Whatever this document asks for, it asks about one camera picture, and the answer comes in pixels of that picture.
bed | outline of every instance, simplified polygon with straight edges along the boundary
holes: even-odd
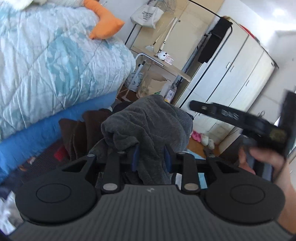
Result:
[[[0,182],[61,137],[61,118],[109,107],[134,71],[121,40],[89,39],[98,21],[84,7],[0,1]]]

ceiling light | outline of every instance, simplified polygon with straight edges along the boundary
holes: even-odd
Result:
[[[283,9],[277,8],[274,10],[272,13],[273,16],[278,17],[278,16],[284,16],[286,15],[285,11]]]

white tote bag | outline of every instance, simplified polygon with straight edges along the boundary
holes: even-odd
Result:
[[[163,11],[158,7],[143,5],[131,16],[135,23],[155,29],[155,24],[163,15]]]

pink shoe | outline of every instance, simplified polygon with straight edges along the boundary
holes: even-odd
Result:
[[[192,132],[191,137],[192,137],[193,140],[195,140],[197,142],[201,142],[202,141],[201,135],[199,133],[197,133],[196,131],[193,131]]]

silver screw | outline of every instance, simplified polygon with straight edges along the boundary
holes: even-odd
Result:
[[[103,186],[103,189],[106,191],[114,191],[117,189],[117,185],[115,183],[106,183]]]
[[[198,185],[195,184],[195,183],[186,183],[184,185],[184,188],[187,190],[187,191],[196,191],[198,189]]]

